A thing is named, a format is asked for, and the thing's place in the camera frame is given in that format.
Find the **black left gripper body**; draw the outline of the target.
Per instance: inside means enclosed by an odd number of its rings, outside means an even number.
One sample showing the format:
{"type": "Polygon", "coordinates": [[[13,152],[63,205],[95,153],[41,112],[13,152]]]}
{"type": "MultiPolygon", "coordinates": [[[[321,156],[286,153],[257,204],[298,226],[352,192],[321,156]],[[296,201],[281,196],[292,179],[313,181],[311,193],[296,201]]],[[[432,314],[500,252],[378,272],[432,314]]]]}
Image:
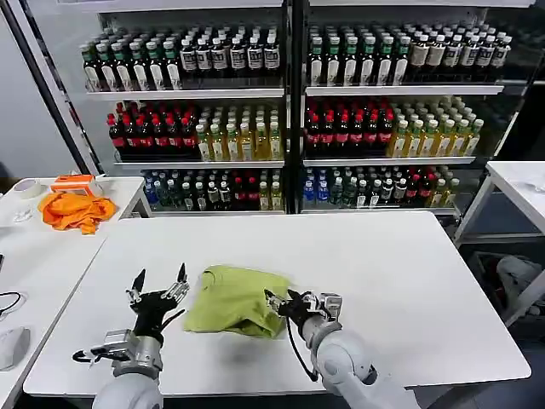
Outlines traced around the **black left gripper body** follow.
{"type": "Polygon", "coordinates": [[[184,312],[175,313],[164,321],[164,316],[176,310],[181,301],[162,299],[164,291],[152,291],[141,294],[139,302],[129,302],[130,308],[136,314],[136,321],[132,332],[136,337],[151,337],[158,342],[164,340],[164,328],[184,312]]]}

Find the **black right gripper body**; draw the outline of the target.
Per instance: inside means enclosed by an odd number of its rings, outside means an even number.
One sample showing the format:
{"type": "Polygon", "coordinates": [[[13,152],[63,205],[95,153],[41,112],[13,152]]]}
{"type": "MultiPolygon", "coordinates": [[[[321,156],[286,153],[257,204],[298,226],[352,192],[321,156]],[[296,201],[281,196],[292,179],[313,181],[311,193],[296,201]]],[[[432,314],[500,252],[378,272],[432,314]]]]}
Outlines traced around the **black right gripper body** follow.
{"type": "Polygon", "coordinates": [[[313,292],[307,293],[307,303],[305,305],[290,305],[289,296],[285,299],[285,317],[291,320],[297,326],[303,326],[304,323],[315,314],[316,305],[318,302],[317,296],[313,292]]]}

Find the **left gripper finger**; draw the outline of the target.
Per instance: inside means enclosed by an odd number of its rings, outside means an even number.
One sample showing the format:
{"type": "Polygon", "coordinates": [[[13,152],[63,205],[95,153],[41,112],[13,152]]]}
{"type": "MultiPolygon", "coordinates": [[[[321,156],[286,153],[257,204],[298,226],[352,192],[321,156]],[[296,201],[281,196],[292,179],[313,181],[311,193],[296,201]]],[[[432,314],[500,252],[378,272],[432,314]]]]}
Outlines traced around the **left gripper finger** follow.
{"type": "Polygon", "coordinates": [[[141,291],[144,286],[146,270],[143,268],[135,277],[130,289],[126,290],[126,294],[130,302],[139,302],[141,299],[141,291]]]}
{"type": "Polygon", "coordinates": [[[189,289],[190,285],[187,282],[186,264],[183,262],[177,274],[176,282],[163,292],[161,298],[182,301],[189,292],[189,289]]]}

